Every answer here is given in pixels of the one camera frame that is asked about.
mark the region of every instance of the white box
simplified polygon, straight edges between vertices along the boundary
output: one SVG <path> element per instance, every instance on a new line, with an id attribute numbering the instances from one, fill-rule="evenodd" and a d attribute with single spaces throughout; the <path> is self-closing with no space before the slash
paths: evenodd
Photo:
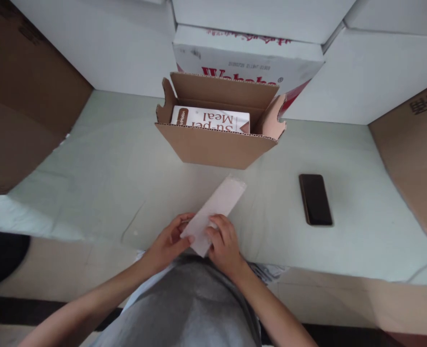
<path id="1" fill-rule="evenodd" d="M 321 46 L 258 35 L 178 25 L 178 71 L 279 85 L 280 116 L 324 64 Z"/>
<path id="2" fill-rule="evenodd" d="M 250 133 L 250 114 L 210 108 L 174 106 L 171 124 Z"/>
<path id="3" fill-rule="evenodd" d="M 375 1 L 358 3 L 366 5 Z M 403 2 L 410 1 L 421 0 L 396 0 L 397 11 L 402 10 Z M 172 3 L 178 24 L 323 44 L 355 0 L 173 0 Z"/>

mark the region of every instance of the box flap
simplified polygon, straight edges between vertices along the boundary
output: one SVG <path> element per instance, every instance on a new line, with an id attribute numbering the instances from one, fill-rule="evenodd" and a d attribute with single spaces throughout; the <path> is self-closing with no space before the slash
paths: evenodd
<path id="1" fill-rule="evenodd" d="M 246 169 L 277 141 L 258 135 L 156 123 L 183 162 Z"/>
<path id="2" fill-rule="evenodd" d="M 219 77 L 171 72 L 171 81 L 180 99 L 212 101 L 265 109 L 279 86 Z"/>
<path id="3" fill-rule="evenodd" d="M 285 121 L 279 122 L 278 120 L 279 112 L 285 104 L 285 101 L 285 94 L 275 98 L 263 113 L 256 128 L 253 129 L 252 132 L 278 140 L 287 127 Z"/>
<path id="4" fill-rule="evenodd" d="M 176 105 L 176 96 L 171 87 L 170 81 L 164 77 L 162 80 L 162 87 L 165 93 L 165 104 L 163 106 L 157 105 L 155 114 L 159 123 L 170 123 L 173 106 Z"/>

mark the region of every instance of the cardboard wall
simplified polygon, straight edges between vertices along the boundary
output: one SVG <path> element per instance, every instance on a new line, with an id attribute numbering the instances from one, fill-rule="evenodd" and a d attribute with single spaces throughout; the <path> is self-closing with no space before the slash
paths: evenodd
<path id="1" fill-rule="evenodd" d="M 369 129 L 393 183 L 427 233 L 427 89 Z"/>
<path id="2" fill-rule="evenodd" d="M 70 132 L 93 88 L 8 1 L 0 1 L 0 194 Z"/>

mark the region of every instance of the paper sheet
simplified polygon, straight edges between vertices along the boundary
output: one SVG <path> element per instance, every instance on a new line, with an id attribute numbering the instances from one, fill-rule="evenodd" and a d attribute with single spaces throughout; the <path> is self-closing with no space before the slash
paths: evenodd
<path id="1" fill-rule="evenodd" d="M 216 227 L 208 217 L 213 214 L 228 216 L 246 190 L 247 185 L 241 180 L 228 176 L 215 190 L 194 218 L 188 223 L 181 234 L 182 238 L 193 235 L 195 237 L 191 248 L 200 256 L 205 257 L 210 247 L 210 240 L 205 234 L 207 227 Z"/>

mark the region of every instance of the smartphone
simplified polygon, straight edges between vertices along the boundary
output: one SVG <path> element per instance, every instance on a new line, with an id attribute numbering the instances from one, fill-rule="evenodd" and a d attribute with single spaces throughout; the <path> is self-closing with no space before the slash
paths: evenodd
<path id="1" fill-rule="evenodd" d="M 334 223 L 323 177 L 318 174 L 301 174 L 299 179 L 306 222 L 311 226 L 332 226 Z"/>

